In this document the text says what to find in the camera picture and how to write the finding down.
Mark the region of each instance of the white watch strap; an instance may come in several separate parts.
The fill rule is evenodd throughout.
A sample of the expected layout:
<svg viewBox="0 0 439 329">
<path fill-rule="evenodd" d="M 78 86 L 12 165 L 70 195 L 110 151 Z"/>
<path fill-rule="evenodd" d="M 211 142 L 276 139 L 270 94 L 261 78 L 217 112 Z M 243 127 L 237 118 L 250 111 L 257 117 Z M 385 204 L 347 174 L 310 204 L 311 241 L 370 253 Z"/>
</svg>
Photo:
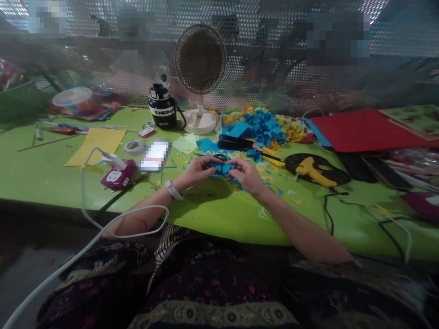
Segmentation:
<svg viewBox="0 0 439 329">
<path fill-rule="evenodd" d="M 176 199 L 177 201 L 183 200 L 183 196 L 177 192 L 177 190 L 175 189 L 174 185 L 172 185 L 172 182 L 170 180 L 168 180 L 165 183 L 165 186 L 174 199 Z"/>
</svg>

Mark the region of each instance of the electric fan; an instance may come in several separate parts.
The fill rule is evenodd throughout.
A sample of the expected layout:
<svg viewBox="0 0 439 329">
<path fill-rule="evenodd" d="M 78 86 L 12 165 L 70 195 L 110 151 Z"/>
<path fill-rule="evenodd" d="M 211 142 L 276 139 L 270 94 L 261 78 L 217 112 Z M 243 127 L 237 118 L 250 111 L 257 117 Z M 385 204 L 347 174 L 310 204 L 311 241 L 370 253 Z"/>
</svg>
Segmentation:
<svg viewBox="0 0 439 329">
<path fill-rule="evenodd" d="M 211 27 L 197 24 L 183 32 L 175 50 L 175 68 L 182 85 L 199 95 L 198 109 L 184 112 L 185 131 L 204 135 L 215 129 L 216 116 L 203 107 L 203 96 L 214 90 L 225 72 L 224 42 Z"/>
</svg>

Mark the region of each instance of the fan base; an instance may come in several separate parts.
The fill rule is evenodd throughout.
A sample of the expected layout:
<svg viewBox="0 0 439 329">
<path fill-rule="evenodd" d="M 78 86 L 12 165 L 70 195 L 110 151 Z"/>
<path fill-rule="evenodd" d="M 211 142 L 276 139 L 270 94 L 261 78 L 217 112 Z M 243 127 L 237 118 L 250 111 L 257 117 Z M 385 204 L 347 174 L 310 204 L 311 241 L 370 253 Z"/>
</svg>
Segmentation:
<svg viewBox="0 0 439 329">
<path fill-rule="evenodd" d="M 216 127 L 216 116 L 207 110 L 203 110 L 201 117 L 198 116 L 198 109 L 184 111 L 183 115 L 187 121 L 184 130 L 188 133 L 204 135 L 213 131 Z"/>
</svg>

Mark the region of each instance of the phone screen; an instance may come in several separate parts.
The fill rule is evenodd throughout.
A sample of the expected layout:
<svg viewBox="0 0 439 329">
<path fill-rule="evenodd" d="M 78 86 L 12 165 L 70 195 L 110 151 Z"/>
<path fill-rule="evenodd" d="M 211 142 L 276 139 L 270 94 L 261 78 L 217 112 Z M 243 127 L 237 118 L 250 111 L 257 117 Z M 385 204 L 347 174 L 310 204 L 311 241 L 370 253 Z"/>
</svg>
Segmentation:
<svg viewBox="0 0 439 329">
<path fill-rule="evenodd" d="M 171 143 L 163 140 L 155 140 L 146 147 L 146 152 L 140 160 L 140 171 L 161 171 L 171 148 Z"/>
</svg>

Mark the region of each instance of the woman's right hand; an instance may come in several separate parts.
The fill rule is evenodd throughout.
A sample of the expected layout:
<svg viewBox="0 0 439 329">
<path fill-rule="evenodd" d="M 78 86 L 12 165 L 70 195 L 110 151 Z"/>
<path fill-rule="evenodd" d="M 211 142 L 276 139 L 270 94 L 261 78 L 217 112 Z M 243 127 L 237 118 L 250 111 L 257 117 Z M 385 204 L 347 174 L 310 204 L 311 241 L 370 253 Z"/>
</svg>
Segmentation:
<svg viewBox="0 0 439 329">
<path fill-rule="evenodd" d="M 235 169 L 229 170 L 230 176 L 235 177 L 252 197 L 257 198 L 263 192 L 269 191 L 253 163 L 245 161 L 243 158 L 235 158 L 228 161 L 227 164 L 235 166 Z"/>
</svg>

